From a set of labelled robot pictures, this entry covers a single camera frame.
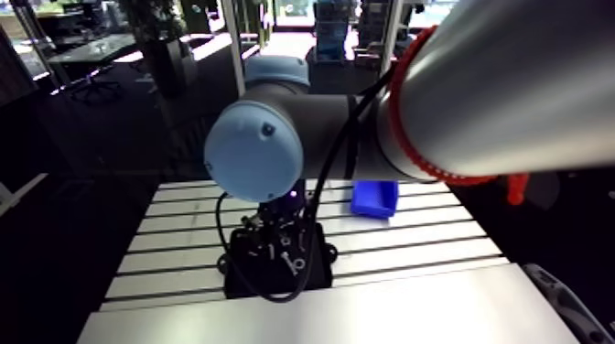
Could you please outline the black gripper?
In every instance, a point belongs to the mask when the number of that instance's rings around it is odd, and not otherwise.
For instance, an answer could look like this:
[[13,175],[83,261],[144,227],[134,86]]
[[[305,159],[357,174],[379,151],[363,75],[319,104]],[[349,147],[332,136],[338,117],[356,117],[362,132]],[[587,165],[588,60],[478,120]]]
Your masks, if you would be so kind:
[[244,227],[283,225],[300,219],[309,202],[307,181],[299,179],[285,195],[260,203],[254,215],[243,216],[241,224]]

